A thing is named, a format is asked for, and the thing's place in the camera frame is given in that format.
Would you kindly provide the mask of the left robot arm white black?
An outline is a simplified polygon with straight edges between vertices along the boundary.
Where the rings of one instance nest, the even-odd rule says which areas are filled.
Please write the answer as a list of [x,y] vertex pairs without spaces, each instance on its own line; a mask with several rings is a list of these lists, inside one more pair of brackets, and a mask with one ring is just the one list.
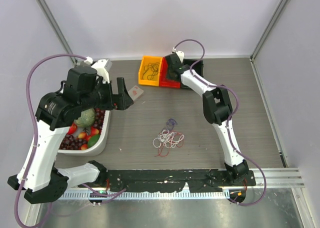
[[134,102],[123,77],[118,77],[114,94],[107,74],[88,66],[76,66],[68,71],[56,92],[44,95],[35,113],[37,133],[28,158],[20,173],[10,176],[7,183],[25,190],[30,204],[52,203],[71,187],[91,183],[100,188],[107,180],[107,169],[95,160],[84,165],[57,169],[55,159],[70,126],[83,111],[99,108],[105,111],[126,110]]

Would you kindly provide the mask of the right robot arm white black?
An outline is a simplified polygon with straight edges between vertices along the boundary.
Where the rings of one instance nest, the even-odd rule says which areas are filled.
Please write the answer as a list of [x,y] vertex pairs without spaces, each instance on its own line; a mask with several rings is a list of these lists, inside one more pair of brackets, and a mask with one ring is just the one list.
[[233,186],[243,181],[249,173],[249,166],[241,151],[234,133],[234,115],[228,89],[204,79],[196,71],[183,63],[178,52],[164,57],[167,63],[166,77],[191,88],[202,98],[203,115],[217,132],[226,168],[226,181]]

